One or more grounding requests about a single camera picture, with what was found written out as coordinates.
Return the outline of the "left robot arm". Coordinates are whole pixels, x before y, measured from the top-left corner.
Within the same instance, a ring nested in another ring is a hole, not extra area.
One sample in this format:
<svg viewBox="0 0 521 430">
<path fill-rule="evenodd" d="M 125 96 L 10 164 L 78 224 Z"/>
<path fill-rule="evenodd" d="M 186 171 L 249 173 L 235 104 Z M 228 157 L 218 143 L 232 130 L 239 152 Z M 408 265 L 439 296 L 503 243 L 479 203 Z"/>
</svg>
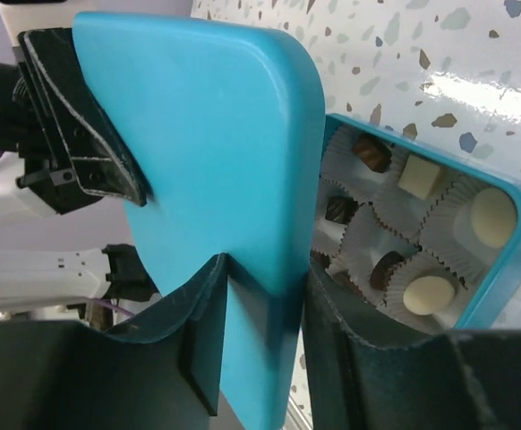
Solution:
<svg viewBox="0 0 521 430">
<path fill-rule="evenodd" d="M 81 72 L 68 28 L 24 30 L 0 63 L 0 228 L 103 198 L 143 205 L 147 181 Z M 0 250 L 0 312 L 144 302 L 156 292 L 132 245 Z"/>
</svg>

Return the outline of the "cream chocolate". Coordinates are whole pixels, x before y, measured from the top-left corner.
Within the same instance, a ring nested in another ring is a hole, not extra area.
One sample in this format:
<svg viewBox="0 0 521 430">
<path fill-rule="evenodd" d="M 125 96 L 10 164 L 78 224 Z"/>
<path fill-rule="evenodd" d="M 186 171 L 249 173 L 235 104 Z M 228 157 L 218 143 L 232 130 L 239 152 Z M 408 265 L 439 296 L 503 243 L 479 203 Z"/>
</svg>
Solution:
<svg viewBox="0 0 521 430">
<path fill-rule="evenodd" d="M 410 155 L 397 181 L 397 186 L 415 198 L 427 200 L 445 174 L 446 169 L 442 165 Z"/>
</svg>

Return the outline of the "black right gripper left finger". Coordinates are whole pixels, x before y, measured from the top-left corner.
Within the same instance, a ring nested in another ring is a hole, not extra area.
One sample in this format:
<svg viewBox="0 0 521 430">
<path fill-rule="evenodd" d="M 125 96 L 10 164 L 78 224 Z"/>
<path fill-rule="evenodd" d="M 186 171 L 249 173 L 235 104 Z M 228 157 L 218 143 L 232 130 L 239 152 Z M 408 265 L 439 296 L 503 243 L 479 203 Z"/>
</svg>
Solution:
<svg viewBox="0 0 521 430">
<path fill-rule="evenodd" d="M 206 429 L 218 412 L 227 261 L 126 322 L 0 323 L 0 429 Z"/>
</svg>

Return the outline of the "dark square chocolate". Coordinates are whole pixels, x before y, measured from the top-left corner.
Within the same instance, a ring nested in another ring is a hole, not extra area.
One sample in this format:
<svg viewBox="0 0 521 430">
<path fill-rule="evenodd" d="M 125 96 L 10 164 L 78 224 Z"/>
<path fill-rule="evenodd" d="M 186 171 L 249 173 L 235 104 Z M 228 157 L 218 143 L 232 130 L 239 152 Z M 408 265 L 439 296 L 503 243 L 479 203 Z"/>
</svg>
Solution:
<svg viewBox="0 0 521 430">
<path fill-rule="evenodd" d="M 350 197 L 332 196 L 328 199 L 325 220 L 347 225 L 358 211 L 358 203 Z"/>
</svg>

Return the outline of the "brown fluted cup chocolate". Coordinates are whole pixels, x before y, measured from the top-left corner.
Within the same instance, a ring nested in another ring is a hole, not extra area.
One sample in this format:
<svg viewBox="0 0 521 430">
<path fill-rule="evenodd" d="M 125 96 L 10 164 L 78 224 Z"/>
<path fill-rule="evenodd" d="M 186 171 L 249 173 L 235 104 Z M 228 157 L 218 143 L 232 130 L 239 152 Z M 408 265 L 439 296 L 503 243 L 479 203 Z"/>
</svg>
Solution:
<svg viewBox="0 0 521 430">
<path fill-rule="evenodd" d="M 389 279 L 396 267 L 405 260 L 405 257 L 397 251 L 384 254 L 372 269 L 370 286 L 374 290 L 385 290 Z"/>
</svg>

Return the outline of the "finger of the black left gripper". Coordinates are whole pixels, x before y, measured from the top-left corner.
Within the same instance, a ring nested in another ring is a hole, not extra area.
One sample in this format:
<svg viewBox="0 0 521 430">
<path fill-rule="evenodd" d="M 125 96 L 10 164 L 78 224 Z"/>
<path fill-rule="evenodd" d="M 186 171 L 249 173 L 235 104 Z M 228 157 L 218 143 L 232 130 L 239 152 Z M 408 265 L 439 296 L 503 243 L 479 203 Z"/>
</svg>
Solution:
<svg viewBox="0 0 521 430">
<path fill-rule="evenodd" d="M 55 167 L 70 169 L 88 195 L 144 206 L 149 184 L 85 82 L 72 30 L 25 30 L 18 42 L 18 66 Z"/>
</svg>

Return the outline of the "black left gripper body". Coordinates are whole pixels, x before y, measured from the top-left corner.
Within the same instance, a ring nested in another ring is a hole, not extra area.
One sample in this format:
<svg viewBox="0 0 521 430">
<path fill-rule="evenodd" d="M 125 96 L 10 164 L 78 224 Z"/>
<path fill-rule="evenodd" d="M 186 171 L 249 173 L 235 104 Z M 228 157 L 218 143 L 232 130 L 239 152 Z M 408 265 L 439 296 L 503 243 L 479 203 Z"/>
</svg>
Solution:
<svg viewBox="0 0 521 430">
<path fill-rule="evenodd" d="M 24 159 L 24 175 L 18 180 L 18 185 L 30 189 L 61 215 L 99 202 L 102 199 L 100 196 L 87 194 L 78 185 L 54 112 L 28 50 L 19 46 L 13 52 L 39 126 L 37 135 L 20 149 Z"/>
</svg>

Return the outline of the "white oval chocolate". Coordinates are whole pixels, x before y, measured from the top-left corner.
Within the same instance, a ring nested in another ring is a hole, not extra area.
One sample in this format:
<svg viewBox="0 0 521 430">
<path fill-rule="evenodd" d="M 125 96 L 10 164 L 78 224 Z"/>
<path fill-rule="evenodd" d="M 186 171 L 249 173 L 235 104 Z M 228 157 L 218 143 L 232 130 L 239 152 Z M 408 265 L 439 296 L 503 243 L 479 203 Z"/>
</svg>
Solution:
<svg viewBox="0 0 521 430">
<path fill-rule="evenodd" d="M 426 316 L 447 307 L 456 290 L 451 282 L 439 276 L 414 279 L 405 289 L 403 304 L 412 314 Z"/>
<path fill-rule="evenodd" d="M 517 225 L 517 210 L 499 188 L 488 187 L 472 201 L 470 221 L 477 239 L 492 249 L 502 248 Z"/>
</svg>

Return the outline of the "teal tin lid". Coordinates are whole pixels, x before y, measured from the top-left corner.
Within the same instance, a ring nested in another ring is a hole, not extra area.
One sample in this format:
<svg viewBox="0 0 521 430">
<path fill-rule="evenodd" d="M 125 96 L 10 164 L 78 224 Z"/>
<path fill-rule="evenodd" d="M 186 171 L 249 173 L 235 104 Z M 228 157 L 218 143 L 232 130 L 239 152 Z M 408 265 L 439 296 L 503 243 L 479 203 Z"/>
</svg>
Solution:
<svg viewBox="0 0 521 430">
<path fill-rule="evenodd" d="M 279 429 L 323 144 L 314 62 L 282 30 L 153 14 L 80 13 L 73 44 L 152 191 L 125 207 L 146 271 L 168 294 L 228 254 L 221 390 L 245 428 Z"/>
</svg>

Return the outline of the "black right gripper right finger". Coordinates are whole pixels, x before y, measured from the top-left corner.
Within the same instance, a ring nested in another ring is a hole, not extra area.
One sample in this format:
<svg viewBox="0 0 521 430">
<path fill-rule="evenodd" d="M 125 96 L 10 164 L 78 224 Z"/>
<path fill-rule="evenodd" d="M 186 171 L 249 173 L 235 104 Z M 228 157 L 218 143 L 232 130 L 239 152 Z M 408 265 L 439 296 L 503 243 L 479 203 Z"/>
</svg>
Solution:
<svg viewBox="0 0 521 430">
<path fill-rule="evenodd" d="M 521 429 L 521 331 L 429 336 L 312 264 L 303 343 L 317 429 Z"/>
</svg>

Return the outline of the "teal tin box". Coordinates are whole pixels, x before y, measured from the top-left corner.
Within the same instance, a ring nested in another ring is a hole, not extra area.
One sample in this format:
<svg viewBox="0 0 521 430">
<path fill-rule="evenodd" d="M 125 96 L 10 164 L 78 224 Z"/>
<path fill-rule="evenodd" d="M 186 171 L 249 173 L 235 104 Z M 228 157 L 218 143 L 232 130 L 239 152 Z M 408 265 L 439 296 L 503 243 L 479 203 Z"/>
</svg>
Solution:
<svg viewBox="0 0 521 430">
<path fill-rule="evenodd" d="M 386 172 L 372 172 L 352 153 L 362 133 L 377 137 L 391 150 Z M 446 169 L 427 200 L 397 186 L 410 155 Z M 481 243 L 470 221 L 473 198 L 488 187 L 506 193 L 517 210 L 515 230 L 500 249 Z M 359 205 L 347 225 L 325 220 L 328 199 L 338 195 Z M 328 273 L 347 283 L 365 303 L 415 330 L 435 334 L 502 326 L 512 300 L 521 299 L 521 189 L 416 147 L 406 136 L 389 130 L 338 115 L 327 117 L 314 227 L 312 248 L 328 261 Z M 374 290 L 369 282 L 372 269 L 390 251 L 405 260 L 385 290 Z M 430 275 L 451 282 L 455 297 L 434 314 L 412 314 L 403 304 L 404 291 L 413 280 Z"/>
</svg>

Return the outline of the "brown rectangular chocolate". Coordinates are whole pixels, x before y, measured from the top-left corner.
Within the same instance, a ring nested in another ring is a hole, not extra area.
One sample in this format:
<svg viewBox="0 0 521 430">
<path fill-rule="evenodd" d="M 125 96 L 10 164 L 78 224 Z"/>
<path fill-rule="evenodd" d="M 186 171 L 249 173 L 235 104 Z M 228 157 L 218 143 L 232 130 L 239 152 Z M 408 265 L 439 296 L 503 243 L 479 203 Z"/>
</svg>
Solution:
<svg viewBox="0 0 521 430">
<path fill-rule="evenodd" d="M 391 150 L 377 137 L 360 134 L 352 147 L 352 153 L 375 173 L 384 173 L 391 164 Z"/>
</svg>

